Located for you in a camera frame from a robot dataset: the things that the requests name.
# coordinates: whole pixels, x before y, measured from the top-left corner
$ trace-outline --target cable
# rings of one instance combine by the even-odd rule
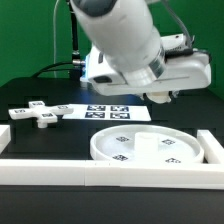
[[[72,70],[72,69],[74,69],[74,67],[73,68],[61,68],[61,69],[49,69],[49,70],[44,70],[44,71],[42,71],[42,73],[44,73],[44,72],[55,72],[55,71],[70,71],[70,70]]]
[[[173,11],[173,9],[170,7],[169,3],[167,2],[167,0],[161,0],[161,2],[163,3],[163,5],[165,6],[166,10],[169,12],[169,14],[173,17],[173,19],[176,21],[176,23],[180,26],[183,34],[186,36],[186,42],[187,42],[187,46],[189,49],[192,49],[192,41],[191,41],[191,36],[188,32],[187,27],[184,25],[184,23],[182,22],[182,20],[176,15],[176,13]]]
[[[60,0],[57,0],[54,6],[53,15],[53,38],[54,38],[54,64],[57,61],[57,12]]]
[[[65,62],[58,62],[58,63],[52,64],[52,65],[48,65],[48,66],[42,68],[41,70],[39,70],[38,72],[34,73],[31,77],[37,78],[42,72],[45,72],[45,71],[49,70],[50,68],[55,68],[55,67],[58,67],[61,65],[72,65],[72,62],[65,61]]]

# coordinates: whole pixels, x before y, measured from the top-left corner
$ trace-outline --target white block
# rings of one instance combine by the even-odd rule
[[[224,189],[224,166],[215,164],[148,166],[123,163],[121,186]]]
[[[205,151],[208,163],[224,164],[224,149],[208,130],[198,130],[197,139]]]
[[[85,161],[0,160],[0,185],[84,186]]]
[[[86,161],[86,186],[120,186],[120,162]]]
[[[10,126],[0,125],[0,153],[11,141]]]

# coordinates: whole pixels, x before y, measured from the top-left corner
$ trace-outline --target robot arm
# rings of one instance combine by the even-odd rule
[[[165,57],[186,48],[185,37],[161,38],[147,3],[158,0],[71,0],[72,8],[93,43],[86,75],[103,95],[147,93],[158,103],[169,91],[210,84],[209,57],[199,52]]]

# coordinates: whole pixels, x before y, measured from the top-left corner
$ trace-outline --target white cable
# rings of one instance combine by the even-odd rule
[[[54,38],[54,64],[57,62],[57,12],[60,0],[57,0],[54,6],[53,15],[53,38]],[[57,78],[57,72],[54,72],[54,77]]]

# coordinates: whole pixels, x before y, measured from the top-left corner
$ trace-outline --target black square marker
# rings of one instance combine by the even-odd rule
[[[105,111],[106,110],[106,106],[101,106],[101,105],[89,105],[87,107],[87,110],[91,110],[91,111]]]
[[[116,160],[120,160],[120,161],[124,161],[124,160],[128,159],[127,157],[125,157],[123,155],[117,155],[117,156],[114,156],[113,158]]]
[[[105,113],[103,112],[86,112],[85,118],[105,118]]]
[[[111,119],[130,119],[129,113],[110,113]]]
[[[129,141],[130,139],[128,139],[128,138],[125,138],[125,137],[118,137],[118,138],[116,138],[118,141],[120,141],[120,142],[126,142],[126,141]]]
[[[117,112],[128,112],[129,107],[127,107],[127,106],[111,106],[110,110],[117,111]]]
[[[162,142],[165,143],[165,144],[167,144],[167,145],[172,145],[172,144],[175,143],[174,141],[172,141],[172,140],[170,140],[170,139],[166,139],[166,140],[164,140],[164,141],[162,141]]]

